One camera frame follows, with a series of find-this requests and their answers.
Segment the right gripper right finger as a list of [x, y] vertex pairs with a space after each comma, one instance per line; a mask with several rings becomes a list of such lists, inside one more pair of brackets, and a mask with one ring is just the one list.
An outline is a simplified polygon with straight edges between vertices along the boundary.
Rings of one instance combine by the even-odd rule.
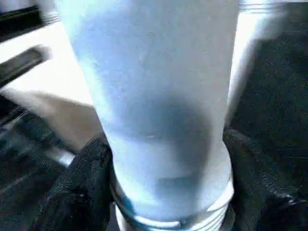
[[308, 201], [251, 138], [228, 129], [223, 141], [233, 170], [235, 231], [306, 231]]

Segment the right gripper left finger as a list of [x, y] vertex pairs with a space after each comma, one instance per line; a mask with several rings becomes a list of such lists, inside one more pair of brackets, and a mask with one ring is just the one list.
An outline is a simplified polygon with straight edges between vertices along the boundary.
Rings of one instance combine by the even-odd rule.
[[40, 210], [42, 231], [104, 231], [112, 202], [110, 147], [101, 138], [88, 142], [57, 179]]

